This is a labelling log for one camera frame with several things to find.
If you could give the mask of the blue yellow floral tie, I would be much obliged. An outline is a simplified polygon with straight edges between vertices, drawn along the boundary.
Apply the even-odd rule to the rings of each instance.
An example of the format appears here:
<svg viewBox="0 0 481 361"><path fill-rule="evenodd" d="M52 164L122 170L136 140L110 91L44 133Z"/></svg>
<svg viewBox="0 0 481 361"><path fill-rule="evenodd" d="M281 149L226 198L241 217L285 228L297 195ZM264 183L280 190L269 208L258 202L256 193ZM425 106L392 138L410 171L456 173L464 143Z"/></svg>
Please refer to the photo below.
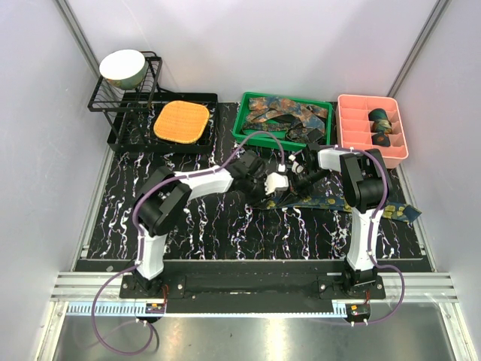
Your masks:
<svg viewBox="0 0 481 361"><path fill-rule="evenodd" d="M346 203L342 196L314 196L300 198L293 194L289 194L285 197L277 196L271 199L266 199L253 205L253 208L260 210L312 208L326 211L341 211L344 213L352 212L351 207ZM414 208L412 205L387 200L383 209L382 218L404 223L413 223L421 214L422 212L417 208Z"/></svg>

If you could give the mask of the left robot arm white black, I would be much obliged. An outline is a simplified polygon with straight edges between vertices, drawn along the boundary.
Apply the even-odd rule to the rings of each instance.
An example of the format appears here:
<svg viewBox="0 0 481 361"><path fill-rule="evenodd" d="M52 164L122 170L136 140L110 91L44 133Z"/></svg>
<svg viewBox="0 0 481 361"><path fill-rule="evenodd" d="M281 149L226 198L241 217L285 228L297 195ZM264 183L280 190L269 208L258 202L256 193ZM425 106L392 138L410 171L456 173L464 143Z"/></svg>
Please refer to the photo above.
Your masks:
<svg viewBox="0 0 481 361"><path fill-rule="evenodd" d="M249 200L265 197L265 161L252 151L225 165L199 171L158 168L142 186L133 207L138 231L138 256L133 275L136 289L147 298L162 290L163 257L168 234L180 222L187 203L217 193L241 192Z"/></svg>

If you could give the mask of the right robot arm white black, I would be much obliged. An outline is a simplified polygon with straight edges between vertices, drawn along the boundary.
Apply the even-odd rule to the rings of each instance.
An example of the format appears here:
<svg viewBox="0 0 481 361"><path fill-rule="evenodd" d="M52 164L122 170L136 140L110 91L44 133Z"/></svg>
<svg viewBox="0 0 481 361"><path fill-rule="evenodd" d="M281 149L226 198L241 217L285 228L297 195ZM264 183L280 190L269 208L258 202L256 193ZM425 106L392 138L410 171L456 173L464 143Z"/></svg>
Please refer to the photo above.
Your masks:
<svg viewBox="0 0 481 361"><path fill-rule="evenodd" d="M290 190L302 198L327 173L340 173L343 197L352 214L350 246L340 285L346 296L358 298L375 285L380 268L375 255L377 231L391 187L383 157L378 149L308 144L289 160Z"/></svg>

